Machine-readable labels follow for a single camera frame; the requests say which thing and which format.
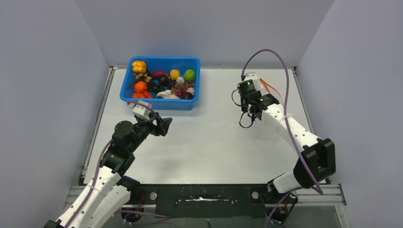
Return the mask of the yellow bumpy pepper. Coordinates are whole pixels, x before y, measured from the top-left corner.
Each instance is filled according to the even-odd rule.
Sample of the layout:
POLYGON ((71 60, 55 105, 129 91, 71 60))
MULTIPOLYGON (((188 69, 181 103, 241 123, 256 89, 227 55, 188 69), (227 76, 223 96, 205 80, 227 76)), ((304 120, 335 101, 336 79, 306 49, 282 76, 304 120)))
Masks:
POLYGON ((144 74, 147 71, 147 65, 144 61, 134 61, 132 63, 132 71, 134 74, 144 74))

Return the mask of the clear zip top bag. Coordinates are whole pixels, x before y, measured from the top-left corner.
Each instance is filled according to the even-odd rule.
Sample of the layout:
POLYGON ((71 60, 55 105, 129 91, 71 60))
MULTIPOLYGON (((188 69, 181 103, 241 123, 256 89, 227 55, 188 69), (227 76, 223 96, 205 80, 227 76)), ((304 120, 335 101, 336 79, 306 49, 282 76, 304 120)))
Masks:
POLYGON ((258 79, 258 90, 262 95, 270 94, 274 96, 280 103, 283 103, 281 93, 262 78, 258 79))

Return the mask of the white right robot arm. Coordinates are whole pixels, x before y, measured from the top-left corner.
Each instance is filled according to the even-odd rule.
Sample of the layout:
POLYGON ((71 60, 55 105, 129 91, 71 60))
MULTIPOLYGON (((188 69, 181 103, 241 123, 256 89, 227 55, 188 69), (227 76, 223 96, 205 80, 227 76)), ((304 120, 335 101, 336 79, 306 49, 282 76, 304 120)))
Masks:
POLYGON ((311 133, 285 112, 283 105, 271 94, 262 95, 253 80, 238 83, 240 106, 253 121, 271 126, 298 155, 292 171, 284 173, 269 182, 267 196, 278 203, 286 192, 299 188, 309 189, 336 172, 334 143, 311 133))

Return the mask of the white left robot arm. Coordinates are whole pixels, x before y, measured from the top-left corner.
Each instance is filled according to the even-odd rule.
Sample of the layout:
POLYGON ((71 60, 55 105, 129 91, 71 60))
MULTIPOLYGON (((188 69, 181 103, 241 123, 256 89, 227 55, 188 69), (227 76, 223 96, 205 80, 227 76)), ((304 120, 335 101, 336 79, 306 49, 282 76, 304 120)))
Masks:
POLYGON ((95 174, 70 207, 47 228, 100 228, 137 190, 140 183, 125 175, 135 160, 134 151, 148 135, 166 136, 172 118, 136 118, 119 122, 101 152, 95 174))

